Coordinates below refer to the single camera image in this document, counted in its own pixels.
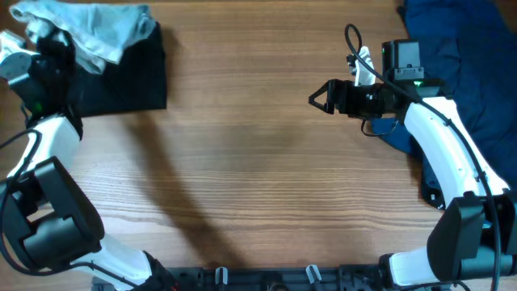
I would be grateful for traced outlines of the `light blue denim shorts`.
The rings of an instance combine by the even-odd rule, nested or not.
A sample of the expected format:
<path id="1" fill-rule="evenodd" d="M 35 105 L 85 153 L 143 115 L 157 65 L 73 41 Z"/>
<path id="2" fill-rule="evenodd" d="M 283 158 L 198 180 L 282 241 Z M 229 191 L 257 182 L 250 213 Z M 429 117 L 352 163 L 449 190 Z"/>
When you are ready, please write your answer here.
<path id="1" fill-rule="evenodd" d="M 91 74 L 102 74 L 109 63 L 118 65 L 124 51 L 147 39 L 157 26 L 149 6 L 143 4 L 21 1 L 9 12 L 26 24 L 25 33 L 33 44 L 48 38 L 72 44 L 76 62 Z"/>

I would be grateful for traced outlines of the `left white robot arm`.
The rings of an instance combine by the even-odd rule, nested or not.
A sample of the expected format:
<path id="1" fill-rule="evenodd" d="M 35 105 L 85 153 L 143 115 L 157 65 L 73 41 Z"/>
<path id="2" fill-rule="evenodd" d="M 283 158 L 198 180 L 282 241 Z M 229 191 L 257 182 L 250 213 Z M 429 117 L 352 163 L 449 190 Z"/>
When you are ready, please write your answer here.
<path id="1" fill-rule="evenodd" d="M 178 281 L 146 251 L 106 234 L 96 208 L 68 169 L 82 121 L 67 99 L 74 68 L 68 36 L 42 40 L 37 51 L 1 33 L 1 77 L 22 100 L 28 143 L 1 182 L 1 254 L 17 272 L 89 273 L 115 290 L 177 290 Z"/>

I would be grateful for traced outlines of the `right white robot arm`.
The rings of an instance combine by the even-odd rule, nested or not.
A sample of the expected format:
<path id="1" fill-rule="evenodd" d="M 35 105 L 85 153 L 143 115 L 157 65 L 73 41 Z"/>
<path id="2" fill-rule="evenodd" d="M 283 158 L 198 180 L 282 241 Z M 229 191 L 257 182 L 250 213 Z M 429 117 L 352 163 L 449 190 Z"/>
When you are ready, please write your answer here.
<path id="1" fill-rule="evenodd" d="M 481 155 L 456 103 L 437 80 L 356 86 L 331 79 L 309 104 L 367 119 L 394 113 L 419 144 L 441 187 L 444 212 L 425 246 L 380 261 L 385 289 L 516 274 L 516 194 Z"/>

